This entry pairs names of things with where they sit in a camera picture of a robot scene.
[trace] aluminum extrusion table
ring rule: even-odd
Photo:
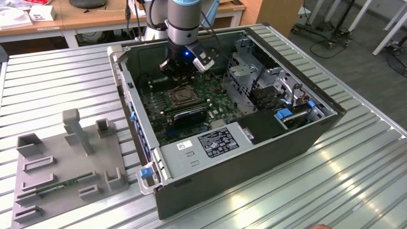
[[[79,108],[82,125],[118,127],[130,189],[31,228],[307,228],[407,226],[407,133],[271,28],[253,26],[281,54],[349,110],[306,154],[167,220],[139,191],[141,166],[109,64],[107,47],[12,56],[0,75],[0,228],[12,218],[16,137],[65,132],[59,112]]]

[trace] metal bracket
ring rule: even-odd
[[[159,186],[162,186],[163,184],[162,183],[157,183],[154,186],[149,186],[147,185],[147,181],[142,178],[142,174],[141,174],[141,171],[145,169],[145,168],[150,168],[153,167],[154,168],[154,165],[155,165],[155,162],[150,162],[147,165],[142,166],[138,170],[137,170],[137,178],[138,178],[138,183],[139,183],[139,186],[141,186],[141,192],[145,194],[145,195],[150,195],[154,193],[154,189]],[[157,175],[153,175],[154,177],[154,181],[158,182],[158,178],[157,178]]]
[[[119,76],[115,64],[118,63],[118,59],[123,56],[125,53],[126,51],[123,50],[122,45],[117,44],[109,47],[109,62],[113,69],[117,87],[119,86]]]

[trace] wire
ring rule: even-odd
[[[403,64],[403,62],[401,61],[401,59],[394,55],[394,53],[393,53],[390,50],[389,50],[389,52],[387,52],[387,58],[386,58],[389,67],[390,67],[397,73],[399,73],[401,76],[403,76],[405,78],[407,78],[407,76],[406,76],[403,73],[401,73],[401,72],[393,67],[393,65],[390,64],[390,56],[394,56],[394,58],[395,58],[395,59],[398,60],[398,62],[403,65],[403,67],[407,68],[406,65]]]
[[[407,68],[407,66],[403,64],[403,62],[401,61],[401,59],[395,56],[395,54],[393,54],[393,56],[394,56],[394,58],[397,59],[397,61],[402,64],[402,66],[403,66],[405,68]]]
[[[135,11],[137,11],[137,17],[138,17],[139,41],[142,41],[143,32],[142,32],[142,27],[141,27],[141,18],[139,18],[139,11],[138,11],[138,7],[137,7],[137,3],[135,3]]]
[[[137,34],[135,34],[134,29],[133,29],[134,37],[133,37],[133,35],[131,35],[131,33],[130,33],[130,19],[131,19],[131,17],[133,17],[133,13],[131,13],[130,6],[129,6],[129,0],[126,0],[125,16],[126,16],[127,34],[129,34],[129,36],[130,36],[131,39],[135,39],[135,38],[137,38]]]
[[[321,58],[323,58],[323,59],[331,59],[331,58],[334,58],[339,53],[342,53],[345,50],[346,50],[346,47],[338,52],[338,53],[335,53],[333,56],[321,56],[321,55],[318,55],[315,52],[314,52],[314,50],[313,50],[313,48],[314,48],[314,46],[315,45],[318,45],[318,44],[321,44],[321,43],[323,43],[323,42],[326,42],[326,41],[321,41],[321,42],[317,42],[314,45],[311,45],[311,47],[310,47],[310,52],[313,52],[313,54],[315,55],[315,56],[318,56],[318,57],[321,57]]]
[[[203,25],[202,22],[201,22],[201,25],[202,25],[203,29],[215,37],[217,43],[218,43],[218,50],[221,51],[221,54],[223,55],[223,57],[229,60],[230,58],[229,58],[227,54],[223,52],[223,50],[222,50],[222,45],[221,45],[219,37],[218,37],[218,35],[217,35],[217,33],[215,33],[214,27],[213,27],[213,25],[211,25],[211,23],[210,23],[210,20],[209,20],[209,18],[206,17],[206,14],[205,14],[203,11],[202,11],[202,15],[203,15],[205,21],[206,21],[206,23],[209,24],[210,29],[213,30],[213,32],[205,27],[205,25]]]
[[[309,25],[311,27],[310,18],[309,18],[309,14],[307,14],[307,8],[306,8],[306,0],[303,1],[303,8],[305,8],[305,14],[306,14],[306,18],[307,18],[306,25]]]
[[[254,90],[254,88],[255,88],[255,86],[257,86],[257,84],[258,84],[258,82],[259,82],[259,80],[261,80],[261,77],[263,76],[265,72],[266,72],[266,67],[263,66],[263,68],[262,68],[262,70],[261,70],[261,72],[259,72],[259,75],[258,75],[258,77],[257,77],[257,79],[255,79],[255,81],[254,81],[254,83],[253,83],[253,88],[250,89],[250,91]]]
[[[393,65],[390,64],[390,61],[389,61],[389,59],[390,59],[390,53],[387,54],[387,64],[389,64],[389,67],[397,72],[397,73],[399,73],[399,75],[401,76],[403,76],[405,78],[407,78],[407,76],[405,76],[405,74],[402,74],[394,67],[393,67]]]
[[[147,12],[147,11],[146,11],[146,6],[145,6],[145,1],[142,1],[142,6],[143,6],[145,12]]]
[[[326,12],[325,12],[325,15],[323,15],[323,19],[326,19],[326,14],[329,13],[334,2],[335,2],[335,0],[331,1],[330,5],[329,5],[329,8],[326,9]]]
[[[90,42],[93,42],[93,43],[95,43],[97,41],[93,41],[90,38],[87,38],[87,37],[83,37],[87,41],[90,41]]]
[[[83,36],[86,36],[86,37],[94,37],[97,33],[98,33],[98,32],[94,32],[93,35],[85,35],[85,34],[83,34]]]
[[[157,24],[154,24],[153,22],[153,5],[155,3],[155,0],[151,1],[151,4],[150,4],[150,20],[151,20],[151,24],[154,26],[154,28],[158,28]]]
[[[309,30],[309,29],[306,29],[306,28],[303,28],[303,27],[301,27],[299,25],[298,25],[298,27],[299,27],[302,30],[305,30],[306,32],[309,32],[309,33],[311,33],[311,34],[314,34],[314,35],[321,36],[322,38],[325,38],[326,41],[330,40],[325,35],[322,35],[322,34],[314,32],[314,31],[311,31],[311,30]]]

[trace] black object on desk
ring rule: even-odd
[[[82,9],[95,9],[107,4],[107,0],[70,0],[70,4]]]

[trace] circuit board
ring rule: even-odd
[[[214,121],[223,120],[229,124],[243,116],[226,93],[222,79],[223,76],[217,77],[210,73],[198,74],[187,86],[141,95],[161,145],[205,133],[213,129]],[[203,122],[169,130],[177,115],[199,110],[207,112]]]

